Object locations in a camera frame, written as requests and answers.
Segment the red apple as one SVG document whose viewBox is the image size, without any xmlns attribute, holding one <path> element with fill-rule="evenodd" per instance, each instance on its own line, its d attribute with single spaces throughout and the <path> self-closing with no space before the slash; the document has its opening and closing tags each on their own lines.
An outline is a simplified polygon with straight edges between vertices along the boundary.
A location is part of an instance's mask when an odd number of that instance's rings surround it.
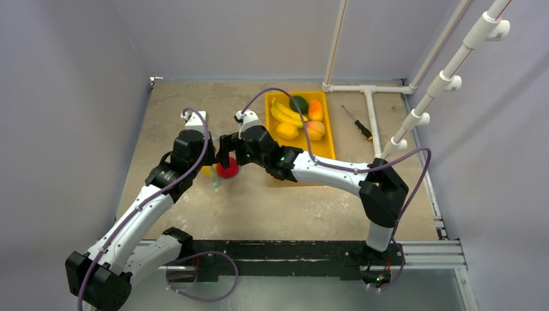
<svg viewBox="0 0 549 311">
<path fill-rule="evenodd" d="M 235 177 L 239 171 L 240 166 L 237 164 L 236 159 L 232 156 L 229 157 L 229 166 L 223 167 L 220 163 L 215 166 L 216 174 L 221 179 L 231 179 Z"/>
</svg>

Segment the clear zip top bag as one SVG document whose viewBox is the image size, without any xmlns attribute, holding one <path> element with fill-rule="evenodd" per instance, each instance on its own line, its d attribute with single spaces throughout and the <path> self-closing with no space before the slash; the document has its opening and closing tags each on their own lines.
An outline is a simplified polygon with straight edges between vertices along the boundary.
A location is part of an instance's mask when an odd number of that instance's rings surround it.
<svg viewBox="0 0 549 311">
<path fill-rule="evenodd" d="M 212 178 L 212 179 L 214 180 L 213 183 L 210 184 L 210 188 L 211 188 L 212 190 L 216 190 L 221 184 L 223 184 L 224 182 L 226 182 L 226 181 L 228 181 L 228 180 L 231 180 L 231 179 L 221 179 L 221 178 L 219 178 L 219 177 L 217 177 L 217 178 Z"/>
</svg>

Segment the yellow plastic tray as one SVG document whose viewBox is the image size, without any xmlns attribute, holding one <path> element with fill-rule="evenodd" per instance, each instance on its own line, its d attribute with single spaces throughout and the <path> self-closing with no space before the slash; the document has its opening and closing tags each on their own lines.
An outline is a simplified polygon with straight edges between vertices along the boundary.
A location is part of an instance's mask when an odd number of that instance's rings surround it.
<svg viewBox="0 0 549 311">
<path fill-rule="evenodd" d="M 326 96 L 321 91 L 291 91 L 289 95 L 286 95 L 279 91 L 268 92 L 264 95 L 265 103 L 265 127 L 268 132 L 272 135 L 273 139 L 280 145 L 292 146 L 303 149 L 303 151 L 308 151 L 308 143 L 306 141 L 306 130 L 304 129 L 306 122 L 304 122 L 303 128 L 299 128 L 299 135 L 296 139 L 285 140 L 281 139 L 276 133 L 276 127 L 280 124 L 272 115 L 271 115 L 271 100 L 276 99 L 284 106 L 289 107 L 289 100 L 292 99 L 292 96 L 299 95 L 304 97 L 307 102 L 313 99 L 321 101 L 323 107 L 324 118 L 322 123 L 326 127 L 326 134 L 323 140 L 321 141 L 310 141 L 312 152 L 316 156 L 320 156 L 327 159 L 335 159 L 335 147 L 333 142 L 333 135 L 331 132 L 331 121 L 330 114 L 328 112 L 328 104 Z M 297 111 L 302 117 L 307 117 L 308 114 L 303 115 L 300 111 Z"/>
</svg>

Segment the yellow round fruit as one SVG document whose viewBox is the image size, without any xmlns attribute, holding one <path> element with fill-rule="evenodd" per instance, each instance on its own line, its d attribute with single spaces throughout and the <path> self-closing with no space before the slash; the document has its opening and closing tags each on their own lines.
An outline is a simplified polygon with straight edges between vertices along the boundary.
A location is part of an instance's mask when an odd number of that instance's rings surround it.
<svg viewBox="0 0 549 311">
<path fill-rule="evenodd" d="M 217 167 L 216 164 L 211 166 L 203 166 L 201 168 L 201 172 L 208 178 L 217 178 L 218 174 L 217 174 L 216 167 Z"/>
</svg>

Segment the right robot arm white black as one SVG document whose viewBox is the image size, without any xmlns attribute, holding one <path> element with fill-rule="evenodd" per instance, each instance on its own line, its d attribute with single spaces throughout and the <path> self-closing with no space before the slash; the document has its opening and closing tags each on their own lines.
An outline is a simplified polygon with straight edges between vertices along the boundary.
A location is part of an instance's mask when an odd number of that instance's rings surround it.
<svg viewBox="0 0 549 311">
<path fill-rule="evenodd" d="M 333 187 L 357 196 L 370 221 L 363 254 L 368 262 L 388 257 L 399 214 L 409 188 L 385 160 L 345 163 L 310 155 L 301 148 L 281 146 L 264 126 L 251 126 L 241 133 L 219 138 L 218 163 L 227 167 L 229 154 L 237 165 L 254 163 L 280 181 L 308 182 Z"/>
</svg>

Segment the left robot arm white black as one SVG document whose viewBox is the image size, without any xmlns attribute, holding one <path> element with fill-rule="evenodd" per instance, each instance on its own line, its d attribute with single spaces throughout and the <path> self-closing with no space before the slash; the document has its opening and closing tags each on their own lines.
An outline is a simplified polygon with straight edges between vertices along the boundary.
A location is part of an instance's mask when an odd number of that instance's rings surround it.
<svg viewBox="0 0 549 311">
<path fill-rule="evenodd" d="M 188 190 L 200 168 L 215 159 L 207 129 L 183 130 L 173 150 L 151 170 L 138 196 L 114 226 L 85 253 L 65 261 L 78 310 L 119 310 L 134 286 L 163 260 L 184 265 L 193 247 L 177 235 L 162 236 L 153 247 L 137 251 L 144 235 Z"/>
</svg>

